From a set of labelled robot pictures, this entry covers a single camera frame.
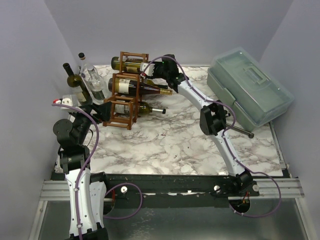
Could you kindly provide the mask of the clear bottle dark label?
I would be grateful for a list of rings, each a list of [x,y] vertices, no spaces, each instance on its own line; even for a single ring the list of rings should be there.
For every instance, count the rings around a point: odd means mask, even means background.
[[[93,97],[98,101],[103,101],[105,96],[105,80],[99,75],[98,71],[93,67],[89,67],[88,71],[88,87]]]

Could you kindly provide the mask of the clear wine bottle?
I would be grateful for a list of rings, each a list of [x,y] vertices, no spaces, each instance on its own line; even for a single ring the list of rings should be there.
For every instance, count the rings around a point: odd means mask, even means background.
[[[94,73],[97,71],[97,69],[87,61],[86,56],[83,52],[80,52],[78,54],[78,57],[81,62],[81,68],[79,75],[82,77],[84,82],[87,84],[89,82],[89,78],[91,77],[90,73]]]

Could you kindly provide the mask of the green bottle white label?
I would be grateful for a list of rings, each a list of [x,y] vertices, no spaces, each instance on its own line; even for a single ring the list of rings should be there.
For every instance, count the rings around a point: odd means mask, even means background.
[[[92,104],[92,97],[82,78],[73,72],[69,63],[66,62],[62,66],[68,75],[67,84],[71,88],[73,94],[77,97],[78,102],[82,106]]]

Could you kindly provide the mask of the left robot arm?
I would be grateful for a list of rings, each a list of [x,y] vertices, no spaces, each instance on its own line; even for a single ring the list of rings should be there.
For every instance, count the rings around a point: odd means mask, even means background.
[[[107,240],[108,231],[103,222],[104,197],[111,191],[104,172],[91,173],[90,160],[94,153],[85,138],[91,126],[109,120],[111,105],[95,103],[68,110],[74,121],[60,119],[53,126],[53,133],[61,147],[59,164],[69,190],[71,240]]]

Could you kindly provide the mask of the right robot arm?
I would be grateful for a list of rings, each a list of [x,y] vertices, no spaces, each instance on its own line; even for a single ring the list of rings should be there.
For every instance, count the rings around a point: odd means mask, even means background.
[[[230,178],[230,191],[241,196],[247,192],[253,177],[243,165],[228,135],[225,109],[235,118],[236,115],[230,106],[205,95],[186,75],[182,66],[174,55],[164,55],[151,60],[154,64],[152,76],[163,79],[176,93],[188,99],[200,114],[199,126],[201,131],[209,136],[222,156]]]

